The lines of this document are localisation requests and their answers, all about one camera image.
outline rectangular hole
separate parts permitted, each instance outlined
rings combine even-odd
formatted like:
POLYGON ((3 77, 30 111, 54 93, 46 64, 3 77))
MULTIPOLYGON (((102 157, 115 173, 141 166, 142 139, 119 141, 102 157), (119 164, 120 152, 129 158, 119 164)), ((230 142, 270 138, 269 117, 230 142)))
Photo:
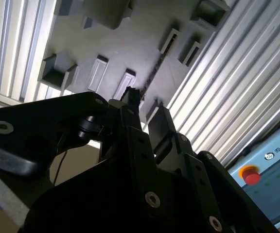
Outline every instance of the rectangular hole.
POLYGON ((177 38, 177 35, 176 34, 173 34, 173 36, 171 37, 166 49, 165 49, 165 52, 164 54, 167 55, 168 51, 170 50, 171 46, 174 44, 175 40, 177 38))
POLYGON ((64 74, 53 69, 48 74, 46 74, 42 80, 58 88, 61 88, 63 79, 64 79, 64 74))
POLYGON ((218 1, 206 0, 198 6, 196 17, 200 17, 212 26, 217 27, 227 10, 227 6, 218 1))
POLYGON ((88 90, 96 92, 107 68, 108 59, 98 56, 89 75, 88 90))
POLYGON ((178 30, 172 28, 170 33, 168 34, 167 38, 164 40, 164 44, 162 44, 160 52, 166 56, 167 53, 169 52, 171 46, 173 45, 174 41, 177 38, 177 34, 179 33, 178 30))
POLYGON ((187 61, 187 66, 189 67, 191 62, 192 62, 192 59, 196 56, 197 52, 199 50, 199 47, 195 47, 195 49, 193 50, 192 54, 190 55, 190 57, 188 58, 188 61, 187 61))
POLYGON ((132 70, 127 69, 123 75, 121 83, 116 90, 114 95, 114 99, 120 100, 122 98, 123 93, 125 92, 128 86, 132 86, 136 80, 136 73, 132 70))

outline mounting hole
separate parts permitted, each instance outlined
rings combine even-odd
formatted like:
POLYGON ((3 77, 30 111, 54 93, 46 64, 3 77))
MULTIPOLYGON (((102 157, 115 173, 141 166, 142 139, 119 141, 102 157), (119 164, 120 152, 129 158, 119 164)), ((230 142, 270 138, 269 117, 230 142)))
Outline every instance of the mounting hole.
POLYGON ((0 134, 10 134, 14 131, 14 127, 7 121, 0 120, 0 134))
POLYGON ((141 154, 141 158, 142 158, 142 159, 148 159, 148 156, 146 155, 146 153, 142 153, 142 154, 141 154))
POLYGON ((182 176, 182 171, 181 171, 181 169, 179 169, 179 168, 177 168, 177 169, 175 170, 175 173, 178 174, 179 176, 182 176))
POLYGON ((44 137, 33 135, 28 137, 25 142, 25 146, 33 152, 42 153, 48 149, 49 144, 44 137))
POLYGON ((96 101, 98 104, 103 104, 103 101, 100 100, 100 99, 95 99, 95 101, 96 101))
POLYGON ((202 186, 206 186, 206 182, 203 181, 203 180, 200 180, 200 184, 201 184, 202 186))

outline black plastic part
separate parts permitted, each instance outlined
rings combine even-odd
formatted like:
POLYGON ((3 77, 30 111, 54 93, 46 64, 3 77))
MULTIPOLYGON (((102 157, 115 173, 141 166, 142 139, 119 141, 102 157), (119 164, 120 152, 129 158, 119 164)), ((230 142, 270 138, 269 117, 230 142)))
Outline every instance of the black plastic part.
POLYGON ((204 232, 211 232, 213 228, 208 218, 209 216, 214 216, 220 221, 223 229, 222 232, 232 233, 232 230, 220 214, 203 163, 192 156, 194 152, 189 140, 186 136, 176 133, 172 137, 171 144, 171 151, 158 167, 179 174, 189 181, 191 186, 190 197, 195 200, 193 211, 201 213, 196 223, 197 228, 202 229, 204 232))
POLYGON ((122 95, 121 101, 125 104, 136 108, 136 113, 139 113, 140 91, 131 87, 127 87, 122 95))
POLYGON ((223 219, 227 219, 237 233, 279 232, 212 154, 201 151, 197 159, 205 165, 214 194, 223 210, 223 219))
POLYGON ((66 51, 53 54, 42 61, 38 81, 64 91, 71 85, 77 69, 78 65, 70 61, 70 55, 66 51), (61 61, 66 63, 62 67, 60 65, 61 61))
POLYGON ((82 232, 88 223, 99 231, 129 231, 136 227, 137 231, 160 232, 190 227, 194 200, 188 183, 158 170, 165 194, 162 205, 167 212, 161 218, 151 209, 148 215, 141 207, 144 197, 139 199, 134 193, 136 183, 132 183, 125 156, 112 157, 47 192, 33 205, 22 232, 82 232))
POLYGON ((85 15, 109 29, 116 29, 121 24, 129 0, 84 1, 85 15))
POLYGON ((148 127, 153 152, 159 164, 172 149, 171 137, 176 133, 170 112, 162 103, 148 127))
POLYGON ((0 108, 0 120, 14 127, 12 133, 0 134, 0 169, 21 176, 42 174, 56 155, 88 143, 77 136, 80 119, 107 110, 106 100, 91 92, 0 108))
POLYGON ((146 210, 148 216, 162 216, 165 201, 162 198, 163 192, 160 187, 149 136, 141 129, 131 126, 127 126, 125 130, 126 141, 128 142, 128 150, 125 152, 125 156, 129 156, 134 196, 137 200, 141 200, 141 206, 146 210), (159 208, 152 208, 146 203, 144 197, 147 192, 154 192, 159 197, 161 202, 159 208))

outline black cable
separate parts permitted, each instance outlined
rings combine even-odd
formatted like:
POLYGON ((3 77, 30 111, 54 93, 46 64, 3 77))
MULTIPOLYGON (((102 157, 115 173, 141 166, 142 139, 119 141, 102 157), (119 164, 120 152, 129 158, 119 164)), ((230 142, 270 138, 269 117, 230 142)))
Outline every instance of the black cable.
POLYGON ((56 184, 56 181, 57 181, 57 178, 58 178, 58 174, 59 174, 59 171, 60 171, 62 162, 63 162, 63 160, 65 159, 67 153, 68 153, 68 151, 64 152, 64 155, 62 156, 62 159, 60 160, 60 163, 59 163, 59 166, 58 166, 58 169, 57 169, 57 172, 56 172, 56 176, 55 176, 54 181, 53 181, 53 185, 56 184))

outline logo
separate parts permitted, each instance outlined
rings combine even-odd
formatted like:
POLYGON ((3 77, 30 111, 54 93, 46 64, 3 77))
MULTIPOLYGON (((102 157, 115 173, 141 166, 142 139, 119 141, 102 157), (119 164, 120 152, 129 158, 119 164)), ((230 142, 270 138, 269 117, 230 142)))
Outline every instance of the logo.
POLYGON ((274 158, 274 153, 269 152, 269 153, 265 154, 264 158, 265 158, 266 160, 271 160, 271 159, 274 158))

